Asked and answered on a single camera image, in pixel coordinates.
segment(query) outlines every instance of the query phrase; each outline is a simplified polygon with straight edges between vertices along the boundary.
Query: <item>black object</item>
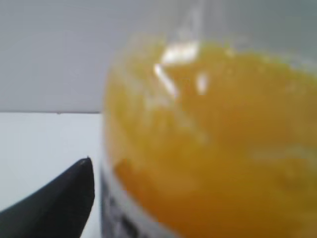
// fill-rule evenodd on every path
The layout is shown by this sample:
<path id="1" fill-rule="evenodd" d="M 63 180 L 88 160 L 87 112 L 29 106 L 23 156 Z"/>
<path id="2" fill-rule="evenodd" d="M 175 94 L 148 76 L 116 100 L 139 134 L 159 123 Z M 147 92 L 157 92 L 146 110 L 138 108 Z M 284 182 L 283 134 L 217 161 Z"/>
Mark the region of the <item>black object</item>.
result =
<path id="1" fill-rule="evenodd" d="M 0 213 L 0 238 L 79 238 L 95 199 L 90 158 Z"/>

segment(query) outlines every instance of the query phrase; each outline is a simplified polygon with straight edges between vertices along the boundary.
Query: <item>white table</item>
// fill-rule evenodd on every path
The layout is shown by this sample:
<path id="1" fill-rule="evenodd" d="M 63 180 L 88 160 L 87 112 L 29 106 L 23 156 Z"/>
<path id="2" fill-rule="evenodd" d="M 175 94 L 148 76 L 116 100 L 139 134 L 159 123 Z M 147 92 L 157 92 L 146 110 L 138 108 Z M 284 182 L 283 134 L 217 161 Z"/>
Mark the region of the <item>white table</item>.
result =
<path id="1" fill-rule="evenodd" d="M 90 156 L 96 198 L 82 238 L 99 238 L 101 132 L 98 114 L 0 113 L 0 210 Z"/>

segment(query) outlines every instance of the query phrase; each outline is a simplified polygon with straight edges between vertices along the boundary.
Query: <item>orange juice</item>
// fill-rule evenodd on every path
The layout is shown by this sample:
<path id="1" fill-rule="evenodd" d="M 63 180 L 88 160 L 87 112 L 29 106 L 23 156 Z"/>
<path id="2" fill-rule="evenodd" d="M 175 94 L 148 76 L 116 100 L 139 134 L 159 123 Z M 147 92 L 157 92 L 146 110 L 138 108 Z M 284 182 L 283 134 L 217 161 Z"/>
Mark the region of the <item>orange juice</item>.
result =
<path id="1" fill-rule="evenodd" d="M 185 238 L 317 237 L 316 77 L 211 43 L 164 54 L 107 78 L 106 147 L 131 198 Z"/>

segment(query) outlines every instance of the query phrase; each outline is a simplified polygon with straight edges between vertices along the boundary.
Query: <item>glass jar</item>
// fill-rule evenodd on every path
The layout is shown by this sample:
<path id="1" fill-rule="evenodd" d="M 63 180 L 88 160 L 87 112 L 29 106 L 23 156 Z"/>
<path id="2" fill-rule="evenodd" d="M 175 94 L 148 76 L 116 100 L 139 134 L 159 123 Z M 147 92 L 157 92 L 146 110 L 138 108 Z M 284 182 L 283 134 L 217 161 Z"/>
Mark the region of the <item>glass jar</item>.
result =
<path id="1" fill-rule="evenodd" d="M 317 237 L 317 3 L 146 7 L 107 75 L 103 236 Z"/>

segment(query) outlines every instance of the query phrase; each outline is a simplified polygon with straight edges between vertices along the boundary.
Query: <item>white surface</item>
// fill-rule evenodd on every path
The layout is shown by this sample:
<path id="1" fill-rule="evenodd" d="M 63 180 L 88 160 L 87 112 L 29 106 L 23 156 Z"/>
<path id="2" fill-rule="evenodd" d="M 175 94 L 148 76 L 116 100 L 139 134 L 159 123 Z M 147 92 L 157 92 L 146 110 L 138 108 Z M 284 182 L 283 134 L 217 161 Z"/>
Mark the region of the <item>white surface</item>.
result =
<path id="1" fill-rule="evenodd" d="M 98 114 L 0 114 L 0 210 L 90 156 L 96 198 L 82 238 L 99 238 L 101 131 Z"/>
<path id="2" fill-rule="evenodd" d="M 112 55 L 170 1 L 0 0 L 0 111 L 99 112 Z"/>

